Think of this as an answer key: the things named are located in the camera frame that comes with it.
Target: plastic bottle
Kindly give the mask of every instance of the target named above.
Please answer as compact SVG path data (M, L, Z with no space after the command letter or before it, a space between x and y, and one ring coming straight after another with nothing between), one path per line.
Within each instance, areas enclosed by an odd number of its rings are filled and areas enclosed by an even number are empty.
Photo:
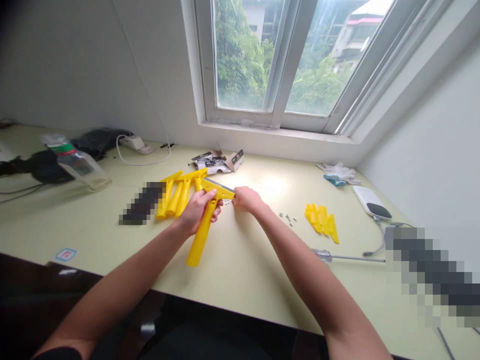
M87 153L74 148L65 135L49 133L43 134L40 139L58 155L58 164L87 185L90 191L99 192L112 183L100 165Z

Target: left hand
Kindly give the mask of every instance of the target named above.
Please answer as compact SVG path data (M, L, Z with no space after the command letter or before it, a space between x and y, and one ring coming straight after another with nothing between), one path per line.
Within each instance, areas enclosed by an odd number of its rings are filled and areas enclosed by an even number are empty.
M194 193L193 196L190 198L190 201L186 205L185 210L183 210L177 220L177 222L179 223L178 225L183 230L187 231L190 236L197 232L200 222L202 221L202 218L204 216L205 208L216 194L217 189L212 189L209 192L206 192L202 189ZM218 216L222 211L220 207L223 205L223 200L219 200L216 204L216 209L211 217L212 223L217 221Z

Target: metal blade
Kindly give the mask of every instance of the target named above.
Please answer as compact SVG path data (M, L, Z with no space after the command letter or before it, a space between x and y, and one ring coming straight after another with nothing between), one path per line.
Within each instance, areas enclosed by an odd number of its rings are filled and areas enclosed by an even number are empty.
M211 179L209 179L209 178L204 178L203 180L206 180L206 181L208 181L208 182L210 182L210 183L212 183L212 184L217 185L218 187L224 188L225 190L228 190L229 192L232 192L232 193L235 194L235 191L233 191L231 188L226 187L226 186L223 186L222 184L219 184L219 183L216 182L216 181L213 181L213 180L211 180Z

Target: power strip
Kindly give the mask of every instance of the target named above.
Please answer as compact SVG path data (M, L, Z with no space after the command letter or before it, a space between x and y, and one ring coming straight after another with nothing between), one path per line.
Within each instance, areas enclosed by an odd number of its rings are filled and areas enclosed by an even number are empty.
M118 140L120 144L125 145L126 147L135 150L137 153L142 155L150 154L154 151L154 148L151 145L145 145L144 141L140 136L131 135L127 137L122 137Z

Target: green foliage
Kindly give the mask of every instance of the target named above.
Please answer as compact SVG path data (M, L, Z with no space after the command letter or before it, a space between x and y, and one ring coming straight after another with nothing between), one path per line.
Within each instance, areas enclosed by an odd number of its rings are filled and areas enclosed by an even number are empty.
M340 74L332 71L334 65L335 59L330 54L316 68L299 69L286 109L290 112L329 115L352 74L345 63Z
M247 22L242 0L215 0L218 105L260 110L265 96L274 44L260 43ZM336 61L331 46L309 33L288 99L287 110L328 115L347 84L351 70Z
M269 42L268 39L265 39L265 41L261 43L261 47L263 48L263 71L265 72L265 77L268 79L272 58L274 57L274 44Z
M259 110L268 79L264 50L249 27L242 0L215 0L214 16L219 105Z

